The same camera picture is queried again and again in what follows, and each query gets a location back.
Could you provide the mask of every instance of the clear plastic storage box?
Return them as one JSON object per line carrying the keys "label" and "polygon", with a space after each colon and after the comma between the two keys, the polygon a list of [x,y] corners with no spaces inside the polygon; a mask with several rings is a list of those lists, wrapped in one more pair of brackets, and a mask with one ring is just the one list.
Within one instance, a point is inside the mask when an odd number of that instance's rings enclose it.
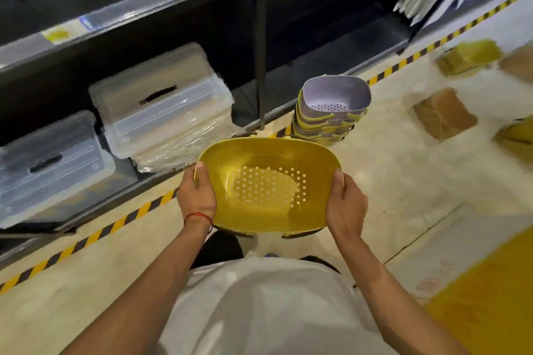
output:
{"label": "clear plastic storage box", "polygon": [[111,152],[136,155],[231,107],[200,45],[187,44],[93,84]]}
{"label": "clear plastic storage box", "polygon": [[60,222],[137,181],[105,151],[94,115],[80,111],[0,148],[0,228]]}

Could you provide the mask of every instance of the yellow bin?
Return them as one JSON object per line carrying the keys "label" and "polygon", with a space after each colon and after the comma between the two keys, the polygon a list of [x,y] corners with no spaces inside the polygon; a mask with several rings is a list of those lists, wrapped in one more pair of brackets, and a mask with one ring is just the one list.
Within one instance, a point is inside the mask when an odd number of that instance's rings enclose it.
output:
{"label": "yellow bin", "polygon": [[336,156],[298,139],[234,138],[206,149],[217,197],[215,227],[241,234],[304,234],[326,226]]}

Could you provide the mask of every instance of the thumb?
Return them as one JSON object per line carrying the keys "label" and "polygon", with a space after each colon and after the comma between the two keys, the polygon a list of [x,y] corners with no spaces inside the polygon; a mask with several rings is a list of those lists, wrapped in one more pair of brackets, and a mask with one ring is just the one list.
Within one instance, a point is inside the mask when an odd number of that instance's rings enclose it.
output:
{"label": "thumb", "polygon": [[203,162],[196,163],[196,180],[198,187],[202,188],[203,186],[209,186],[211,183],[209,181],[209,173]]}
{"label": "thumb", "polygon": [[331,181],[330,199],[342,199],[344,191],[344,175],[341,169],[335,170]]}

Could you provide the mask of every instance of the black pants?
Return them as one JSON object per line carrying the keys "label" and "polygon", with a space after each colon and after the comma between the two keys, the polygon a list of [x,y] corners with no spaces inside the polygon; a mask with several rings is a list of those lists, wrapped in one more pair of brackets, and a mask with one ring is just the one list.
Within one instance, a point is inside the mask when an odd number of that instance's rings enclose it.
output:
{"label": "black pants", "polygon": [[[237,238],[230,233],[217,230],[203,244],[202,249],[191,265],[191,269],[217,264],[223,261],[238,260],[240,258],[244,258],[244,255]],[[300,258],[300,260],[317,262],[340,273],[333,265],[314,255],[308,255],[307,257]]]}

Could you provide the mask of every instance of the hand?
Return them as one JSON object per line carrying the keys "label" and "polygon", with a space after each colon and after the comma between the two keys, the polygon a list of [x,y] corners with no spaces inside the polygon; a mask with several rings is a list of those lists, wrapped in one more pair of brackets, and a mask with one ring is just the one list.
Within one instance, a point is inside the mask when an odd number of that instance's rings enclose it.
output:
{"label": "hand", "polygon": [[337,244],[347,239],[361,238],[367,210],[367,196],[361,192],[353,178],[337,169],[326,206],[326,223]]}
{"label": "hand", "polygon": [[[183,219],[190,213],[200,212],[207,215],[212,220],[217,211],[217,199],[215,191],[209,181],[209,174],[203,162],[196,164],[196,182],[194,179],[195,167],[187,167],[180,188],[177,190],[177,203],[180,205]],[[204,217],[190,217],[189,222],[208,223]]]}

